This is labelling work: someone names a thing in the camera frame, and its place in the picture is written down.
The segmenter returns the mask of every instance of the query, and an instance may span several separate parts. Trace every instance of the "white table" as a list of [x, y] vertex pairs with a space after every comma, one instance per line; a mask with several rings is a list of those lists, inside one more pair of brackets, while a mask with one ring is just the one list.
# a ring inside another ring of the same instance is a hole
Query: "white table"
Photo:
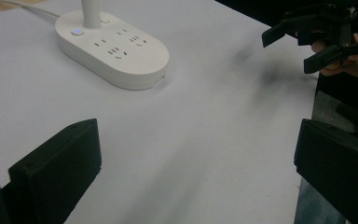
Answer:
[[1, 187], [16, 161], [96, 118], [103, 169], [66, 223], [293, 223], [296, 140], [317, 81], [302, 72], [310, 48], [285, 37], [263, 49], [267, 26], [213, 0], [101, 6], [167, 46], [167, 76], [147, 91], [122, 90], [60, 51], [54, 18], [1, 12]]

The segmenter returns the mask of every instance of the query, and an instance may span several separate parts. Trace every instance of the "power switch button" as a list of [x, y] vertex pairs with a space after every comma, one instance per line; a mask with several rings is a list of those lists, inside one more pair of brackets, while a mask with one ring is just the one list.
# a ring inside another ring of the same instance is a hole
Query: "power switch button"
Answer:
[[72, 35], [83, 35], [84, 34], [84, 31], [80, 28], [76, 28], [76, 29], [73, 29], [71, 31]]

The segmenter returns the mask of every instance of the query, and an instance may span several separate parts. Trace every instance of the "power strip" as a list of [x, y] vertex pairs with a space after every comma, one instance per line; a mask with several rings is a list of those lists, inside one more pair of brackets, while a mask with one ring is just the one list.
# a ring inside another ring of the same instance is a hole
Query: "power strip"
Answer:
[[99, 12], [101, 25], [88, 25], [83, 11], [55, 23], [63, 53], [126, 90], [150, 89], [165, 76], [170, 54], [155, 37], [105, 12]]

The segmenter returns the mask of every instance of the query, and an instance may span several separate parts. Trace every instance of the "white power strip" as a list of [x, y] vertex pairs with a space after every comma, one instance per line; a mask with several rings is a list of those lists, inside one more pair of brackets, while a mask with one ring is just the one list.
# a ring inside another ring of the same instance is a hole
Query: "white power strip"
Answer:
[[100, 12], [99, 16], [101, 26], [96, 28], [86, 25], [81, 10], [60, 16], [55, 24], [60, 49], [120, 88], [145, 90], [155, 86], [166, 73], [167, 48], [113, 15]]

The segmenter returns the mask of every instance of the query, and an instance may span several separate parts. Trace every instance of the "power cord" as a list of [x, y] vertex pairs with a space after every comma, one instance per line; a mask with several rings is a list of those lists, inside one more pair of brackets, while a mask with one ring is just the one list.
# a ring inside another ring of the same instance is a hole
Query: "power cord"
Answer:
[[45, 10], [45, 9], [43, 9], [41, 7], [35, 7], [35, 6], [31, 5], [31, 4], [27, 4], [27, 3], [23, 3], [23, 2], [11, 1], [11, 0], [0, 0], [0, 3], [7, 3], [7, 4], [11, 4], [11, 5], [25, 7], [27, 9], [31, 9], [31, 10], [41, 11], [41, 12], [44, 12], [44, 13], [49, 14], [50, 16], [53, 16], [53, 17], [56, 17], [56, 18], [60, 17], [60, 15], [57, 14], [57, 13]]

